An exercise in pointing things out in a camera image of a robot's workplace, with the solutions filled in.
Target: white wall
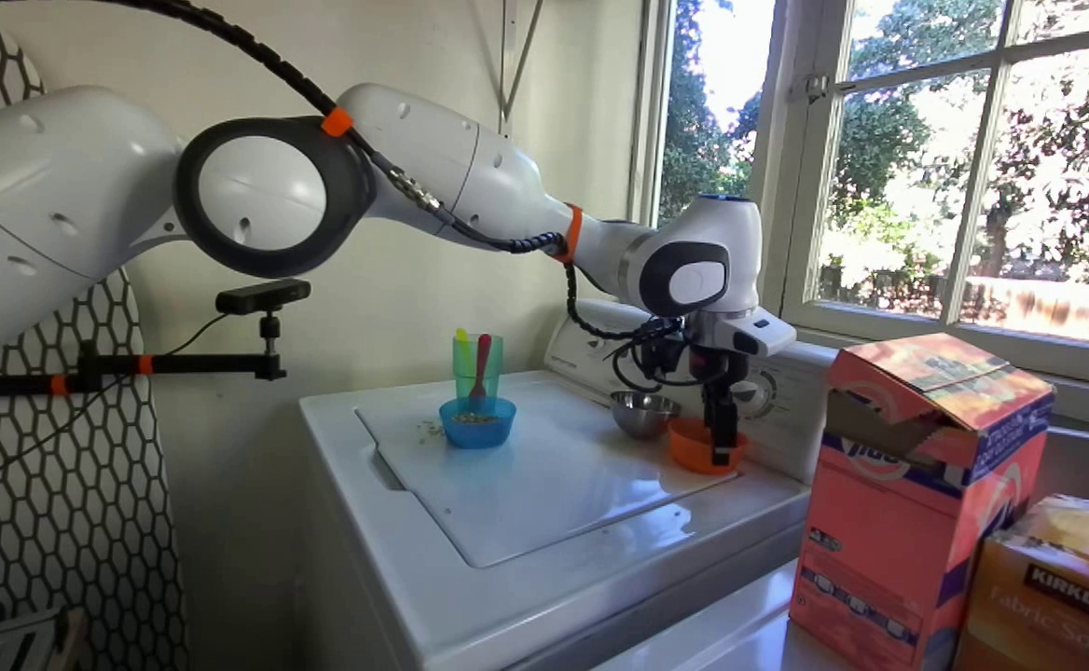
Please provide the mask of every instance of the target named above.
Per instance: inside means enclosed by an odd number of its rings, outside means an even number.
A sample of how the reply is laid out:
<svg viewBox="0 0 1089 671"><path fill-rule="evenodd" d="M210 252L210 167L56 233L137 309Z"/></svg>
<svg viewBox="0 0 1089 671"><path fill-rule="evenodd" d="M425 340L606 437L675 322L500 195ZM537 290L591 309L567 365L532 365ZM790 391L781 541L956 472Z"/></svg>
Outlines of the white wall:
<svg viewBox="0 0 1089 671"><path fill-rule="evenodd" d="M202 0L279 49L330 93L387 83L497 122L497 25L502 0ZM627 212L637 0L547 0L510 134L545 181L591 212ZM180 138L231 115L301 115L311 105L255 59L173 18L82 0L5 3L0 21L51 90L112 84ZM144 340L187 340L225 287L255 284L165 247L134 262ZM279 384L248 375L159 380L159 433L187 560L194 666L296 666L292 546L298 418L311 391L434 380L446 373L456 323L509 335L510 370L540 356L563 298L545 257L443 247L366 220L313 274L313 298L284 309ZM225 323L199 351L259 351L259 323Z"/></svg>

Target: orange tape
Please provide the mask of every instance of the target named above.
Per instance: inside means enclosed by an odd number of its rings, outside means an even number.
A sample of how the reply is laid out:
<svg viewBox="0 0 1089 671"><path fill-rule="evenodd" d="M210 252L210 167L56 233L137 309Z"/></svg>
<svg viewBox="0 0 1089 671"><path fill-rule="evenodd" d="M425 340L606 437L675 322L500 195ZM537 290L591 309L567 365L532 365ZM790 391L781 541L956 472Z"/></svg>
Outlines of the orange tape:
<svg viewBox="0 0 1089 671"><path fill-rule="evenodd" d="M569 205L567 252L558 257L563 266L574 266L574 257L577 257L583 225L587 225L587 220L583 220L583 210Z"/></svg>
<svg viewBox="0 0 1089 671"><path fill-rule="evenodd" d="M347 138L353 129L353 115L342 110L342 108L333 108L323 119L320 119L320 134L330 138Z"/></svg>
<svg viewBox="0 0 1089 671"><path fill-rule="evenodd" d="M51 394L66 394L66 375L50 380Z"/></svg>

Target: cardboard box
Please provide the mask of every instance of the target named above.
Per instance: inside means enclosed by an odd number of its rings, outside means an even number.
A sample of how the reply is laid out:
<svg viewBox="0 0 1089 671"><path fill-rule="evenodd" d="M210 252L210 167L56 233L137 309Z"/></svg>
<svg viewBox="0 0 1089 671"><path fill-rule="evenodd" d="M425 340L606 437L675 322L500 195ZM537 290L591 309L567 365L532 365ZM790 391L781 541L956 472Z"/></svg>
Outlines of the cardboard box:
<svg viewBox="0 0 1089 671"><path fill-rule="evenodd" d="M951 335L852 346L828 384L790 614L857 666L949 666L975 553L1032 491L1051 387Z"/></svg>
<svg viewBox="0 0 1089 671"><path fill-rule="evenodd" d="M1089 560L1022 537L981 546L956 671L1089 666Z"/></svg>

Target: window pane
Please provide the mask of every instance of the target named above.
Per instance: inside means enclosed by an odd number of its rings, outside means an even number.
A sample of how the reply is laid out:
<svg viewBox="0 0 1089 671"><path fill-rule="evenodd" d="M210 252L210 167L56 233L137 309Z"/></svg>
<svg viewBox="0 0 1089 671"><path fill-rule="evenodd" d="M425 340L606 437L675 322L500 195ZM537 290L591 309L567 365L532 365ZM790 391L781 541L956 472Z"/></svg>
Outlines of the window pane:
<svg viewBox="0 0 1089 671"><path fill-rule="evenodd" d="M967 317L1089 340L1089 49L1006 79Z"/></svg>
<svg viewBox="0 0 1089 671"><path fill-rule="evenodd" d="M939 312L988 73L842 97L821 298Z"/></svg>
<svg viewBox="0 0 1089 671"><path fill-rule="evenodd" d="M860 0L852 21L852 79L988 52L998 10L1003 0Z"/></svg>
<svg viewBox="0 0 1089 671"><path fill-rule="evenodd" d="M659 220L698 195L753 197L771 0L678 0L666 73Z"/></svg>
<svg viewBox="0 0 1089 671"><path fill-rule="evenodd" d="M1089 0L1024 0L1020 41L1047 41L1089 28Z"/></svg>

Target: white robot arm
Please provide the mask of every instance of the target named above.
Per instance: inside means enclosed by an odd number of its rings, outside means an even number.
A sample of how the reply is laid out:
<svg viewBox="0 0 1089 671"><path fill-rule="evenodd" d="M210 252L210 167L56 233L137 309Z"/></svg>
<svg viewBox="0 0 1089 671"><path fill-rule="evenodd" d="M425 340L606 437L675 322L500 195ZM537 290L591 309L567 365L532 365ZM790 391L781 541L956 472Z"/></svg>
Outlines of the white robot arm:
<svg viewBox="0 0 1089 671"><path fill-rule="evenodd" d="M771 353L796 340L757 304L748 202L693 202L659 232L606 225L547 197L514 141L441 105L359 84L339 108L363 141L330 138L320 119L239 119L180 149L105 90L0 110L0 343L156 241L189 238L239 272L298 274L363 216L466 247L567 238L552 252L632 304L691 322L698 346Z"/></svg>

